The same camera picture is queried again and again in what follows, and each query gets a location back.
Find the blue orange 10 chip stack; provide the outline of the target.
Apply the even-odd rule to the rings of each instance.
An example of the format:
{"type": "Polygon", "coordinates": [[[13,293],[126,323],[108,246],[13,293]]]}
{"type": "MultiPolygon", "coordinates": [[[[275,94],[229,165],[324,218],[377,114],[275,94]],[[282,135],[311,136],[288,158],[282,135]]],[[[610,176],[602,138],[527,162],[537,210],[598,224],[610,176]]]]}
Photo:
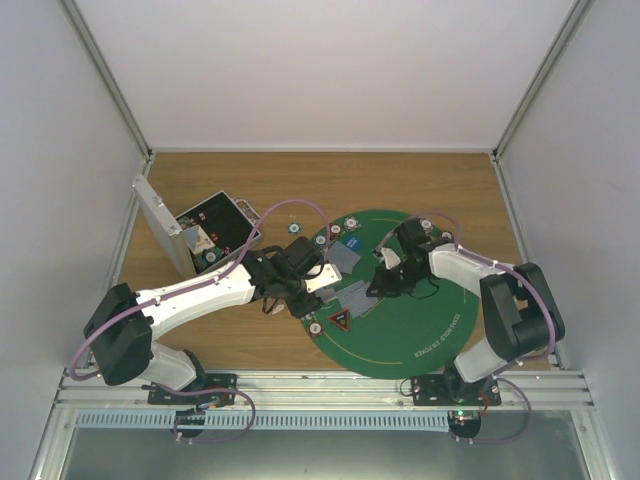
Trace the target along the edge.
{"type": "Polygon", "coordinates": [[[359,220],[354,216],[346,217],[343,224],[346,231],[355,231],[361,227],[359,220]]]}

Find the blue green 50 chip stack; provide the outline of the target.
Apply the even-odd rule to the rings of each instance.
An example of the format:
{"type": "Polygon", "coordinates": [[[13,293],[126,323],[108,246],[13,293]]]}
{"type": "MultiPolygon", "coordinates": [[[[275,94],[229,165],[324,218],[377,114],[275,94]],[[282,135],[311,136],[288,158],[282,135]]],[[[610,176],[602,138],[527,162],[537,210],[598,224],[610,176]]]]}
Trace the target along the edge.
{"type": "Polygon", "coordinates": [[[299,234],[301,231],[301,225],[297,222],[292,222],[288,225],[288,232],[290,234],[299,234]]]}

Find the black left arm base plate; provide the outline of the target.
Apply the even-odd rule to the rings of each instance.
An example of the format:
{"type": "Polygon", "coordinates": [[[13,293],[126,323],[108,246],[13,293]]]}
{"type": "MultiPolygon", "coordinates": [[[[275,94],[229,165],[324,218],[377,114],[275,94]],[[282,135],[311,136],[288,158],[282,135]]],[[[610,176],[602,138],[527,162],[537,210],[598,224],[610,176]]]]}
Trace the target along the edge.
{"type": "Polygon", "coordinates": [[[181,395],[170,393],[156,383],[143,385],[148,393],[147,401],[151,405],[193,405],[197,408],[223,407],[233,405],[235,395],[228,392],[193,395],[193,392],[211,389],[235,389],[238,375],[234,373],[205,373],[181,390],[181,395]]]}

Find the blue small blind button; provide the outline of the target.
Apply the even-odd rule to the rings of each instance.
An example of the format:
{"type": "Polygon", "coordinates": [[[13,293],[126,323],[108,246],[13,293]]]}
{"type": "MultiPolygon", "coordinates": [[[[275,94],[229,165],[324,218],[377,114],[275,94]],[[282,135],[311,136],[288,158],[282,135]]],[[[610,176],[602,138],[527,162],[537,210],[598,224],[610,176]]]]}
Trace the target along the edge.
{"type": "Polygon", "coordinates": [[[361,247],[361,240],[358,236],[350,236],[345,240],[345,245],[353,250],[353,251],[357,251],[360,249],[361,247]]]}

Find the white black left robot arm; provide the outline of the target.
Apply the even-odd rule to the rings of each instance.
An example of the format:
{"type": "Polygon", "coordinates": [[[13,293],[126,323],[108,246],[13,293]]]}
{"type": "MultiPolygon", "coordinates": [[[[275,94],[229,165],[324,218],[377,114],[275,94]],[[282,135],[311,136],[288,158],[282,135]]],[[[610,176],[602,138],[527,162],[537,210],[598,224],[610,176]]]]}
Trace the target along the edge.
{"type": "Polygon", "coordinates": [[[236,261],[201,277],[163,288],[110,288],[84,328],[109,386],[143,379],[171,389],[185,404],[203,398],[205,372],[188,350],[174,350],[160,338],[207,314],[256,301],[282,301],[296,318],[318,310],[317,291],[341,275],[306,237],[286,248],[249,250],[236,261]]]}

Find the blue 50 chips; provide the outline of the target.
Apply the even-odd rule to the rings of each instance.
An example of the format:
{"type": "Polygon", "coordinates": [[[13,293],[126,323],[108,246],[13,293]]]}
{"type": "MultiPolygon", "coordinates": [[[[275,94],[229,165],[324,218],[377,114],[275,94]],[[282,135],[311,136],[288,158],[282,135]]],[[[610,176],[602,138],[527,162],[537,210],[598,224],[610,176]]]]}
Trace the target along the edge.
{"type": "Polygon", "coordinates": [[[314,243],[318,247],[326,247],[328,245],[328,239],[325,235],[316,235],[314,237],[314,243]]]}

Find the black red triangular all-in button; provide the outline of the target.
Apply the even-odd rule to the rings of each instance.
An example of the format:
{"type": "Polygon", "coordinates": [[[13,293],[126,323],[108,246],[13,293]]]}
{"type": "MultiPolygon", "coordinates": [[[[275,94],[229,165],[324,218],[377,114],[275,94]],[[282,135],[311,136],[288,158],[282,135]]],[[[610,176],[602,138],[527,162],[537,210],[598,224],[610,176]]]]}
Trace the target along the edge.
{"type": "Polygon", "coordinates": [[[329,322],[339,328],[343,332],[349,332],[351,327],[351,311],[349,309],[343,309],[339,312],[331,314],[329,322]]]}

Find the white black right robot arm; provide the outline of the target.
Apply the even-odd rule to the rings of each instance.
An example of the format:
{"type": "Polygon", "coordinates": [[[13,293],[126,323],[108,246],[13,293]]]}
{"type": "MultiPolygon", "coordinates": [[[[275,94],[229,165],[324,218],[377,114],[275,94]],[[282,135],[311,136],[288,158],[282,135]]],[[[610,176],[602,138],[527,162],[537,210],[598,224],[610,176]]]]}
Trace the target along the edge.
{"type": "Polygon", "coordinates": [[[444,371],[443,393],[464,405],[497,374],[533,358],[546,358],[565,337],[566,327],[542,269],[511,265],[462,247],[451,233],[433,235],[411,216],[373,249],[380,265],[367,294],[396,298],[423,280],[447,280],[481,303],[484,337],[458,354],[444,371]]]}

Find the blue playing card deck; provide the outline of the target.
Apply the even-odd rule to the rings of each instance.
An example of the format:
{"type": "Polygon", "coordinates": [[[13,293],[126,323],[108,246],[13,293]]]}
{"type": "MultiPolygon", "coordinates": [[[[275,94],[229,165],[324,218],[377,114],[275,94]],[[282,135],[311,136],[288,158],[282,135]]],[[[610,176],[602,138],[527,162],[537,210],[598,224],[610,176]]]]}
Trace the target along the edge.
{"type": "Polygon", "coordinates": [[[323,304],[331,303],[337,299],[337,293],[334,289],[321,289],[316,293],[316,296],[323,304]]]}

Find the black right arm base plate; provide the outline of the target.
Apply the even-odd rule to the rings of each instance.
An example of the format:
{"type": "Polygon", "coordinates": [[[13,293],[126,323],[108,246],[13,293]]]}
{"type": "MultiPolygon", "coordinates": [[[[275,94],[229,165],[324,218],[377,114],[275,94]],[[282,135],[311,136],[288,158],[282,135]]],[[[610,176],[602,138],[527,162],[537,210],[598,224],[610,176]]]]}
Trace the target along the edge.
{"type": "Polygon", "coordinates": [[[425,374],[410,378],[410,393],[415,406],[481,407],[485,401],[489,406],[499,406],[500,393],[492,391],[497,383],[486,387],[486,381],[465,383],[444,374],[425,374]]]}

